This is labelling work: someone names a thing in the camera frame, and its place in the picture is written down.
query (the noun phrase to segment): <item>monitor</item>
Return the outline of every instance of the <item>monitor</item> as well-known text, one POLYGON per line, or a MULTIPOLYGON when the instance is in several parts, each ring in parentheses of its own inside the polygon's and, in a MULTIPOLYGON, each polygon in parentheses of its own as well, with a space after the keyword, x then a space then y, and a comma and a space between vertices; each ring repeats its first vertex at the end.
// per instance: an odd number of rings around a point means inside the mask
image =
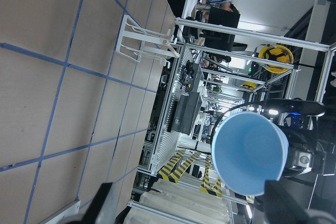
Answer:
MULTIPOLYGON (((227 10, 222 10, 216 7, 211 7, 209 13, 209 24, 223 25, 232 28, 237 28, 240 14, 232 13, 227 10)), ((203 30, 205 38, 204 46, 219 49, 223 51, 231 51, 234 44, 235 35, 219 33, 217 31, 203 30)))

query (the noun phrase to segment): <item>light blue plastic bucket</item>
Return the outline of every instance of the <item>light blue plastic bucket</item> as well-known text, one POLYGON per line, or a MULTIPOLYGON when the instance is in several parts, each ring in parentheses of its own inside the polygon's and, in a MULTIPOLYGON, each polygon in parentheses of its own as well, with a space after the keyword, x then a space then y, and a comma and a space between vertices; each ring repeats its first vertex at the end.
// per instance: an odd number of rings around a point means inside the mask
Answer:
POLYGON ((212 159, 223 183, 245 196, 262 195, 266 180, 280 179, 287 152, 285 134, 253 112, 227 118, 212 142, 212 159))

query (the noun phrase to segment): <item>white rack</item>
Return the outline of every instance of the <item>white rack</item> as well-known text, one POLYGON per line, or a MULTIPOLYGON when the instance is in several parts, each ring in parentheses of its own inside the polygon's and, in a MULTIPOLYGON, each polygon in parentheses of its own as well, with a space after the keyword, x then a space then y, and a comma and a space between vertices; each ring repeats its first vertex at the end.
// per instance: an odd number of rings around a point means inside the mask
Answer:
POLYGON ((144 29, 141 26, 139 26, 129 15, 124 15, 117 40, 116 51, 121 55, 137 63, 139 63, 141 61, 141 57, 144 56, 155 60, 159 60, 161 65, 164 66, 167 64, 167 67, 169 68, 170 62, 167 61, 165 58, 166 57, 178 58, 180 56, 172 46, 176 43, 177 39, 175 39, 174 42, 171 42, 170 39, 172 39, 173 36, 171 37, 170 33, 171 33, 170 29, 167 31, 166 34, 157 33, 155 31, 144 29), (125 38, 140 41, 141 42, 140 49, 135 49, 131 46, 126 46, 124 41, 125 38), (147 46, 146 42, 153 43, 155 45, 166 46, 170 51, 147 46), (128 54, 123 52, 122 48, 131 51, 134 55, 136 55, 136 58, 134 58, 134 56, 133 57, 129 56, 128 54))

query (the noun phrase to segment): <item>yellow hard hat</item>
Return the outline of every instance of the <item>yellow hard hat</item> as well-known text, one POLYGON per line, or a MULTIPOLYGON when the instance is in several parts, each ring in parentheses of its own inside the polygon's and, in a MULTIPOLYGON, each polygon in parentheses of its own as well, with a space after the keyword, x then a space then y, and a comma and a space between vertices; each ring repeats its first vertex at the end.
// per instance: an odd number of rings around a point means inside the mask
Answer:
MULTIPOLYGON (((292 52, 287 47, 278 44, 264 46, 261 49, 258 57, 289 64, 293 64, 294 62, 292 52)), ((265 64, 263 67, 271 73, 284 73, 289 70, 288 68, 282 68, 268 64, 265 64)))
POLYGON ((254 90, 257 87, 257 85, 251 81, 245 81, 241 86, 249 90, 254 90))

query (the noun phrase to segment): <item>black cable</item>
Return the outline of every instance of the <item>black cable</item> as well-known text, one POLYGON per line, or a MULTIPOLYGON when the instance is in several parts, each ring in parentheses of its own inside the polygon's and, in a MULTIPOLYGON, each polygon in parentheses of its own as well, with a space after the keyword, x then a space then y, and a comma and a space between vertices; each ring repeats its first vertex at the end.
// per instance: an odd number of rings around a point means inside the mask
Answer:
POLYGON ((180 29, 180 27, 178 27, 178 28, 179 28, 179 30, 181 31, 182 38, 183 38, 183 32, 182 32, 182 30, 180 29))
POLYGON ((255 104, 255 105, 262 105, 264 103, 264 101, 260 101, 260 102, 246 102, 246 103, 242 103, 240 105, 237 105, 237 106, 234 106, 232 107, 231 109, 228 109, 227 111, 225 111, 224 113, 222 113, 218 118, 217 118, 217 121, 215 122, 215 125, 211 131, 211 136, 210 136, 210 145, 212 144, 212 140, 214 139, 214 135, 215 135, 215 131, 216 131, 216 128, 217 126, 219 125, 219 123, 221 122, 221 120, 223 119, 224 115, 227 113, 227 112, 230 112, 232 110, 235 110, 235 109, 239 109, 240 107, 243 107, 243 106, 248 106, 248 105, 252 105, 252 104, 255 104))

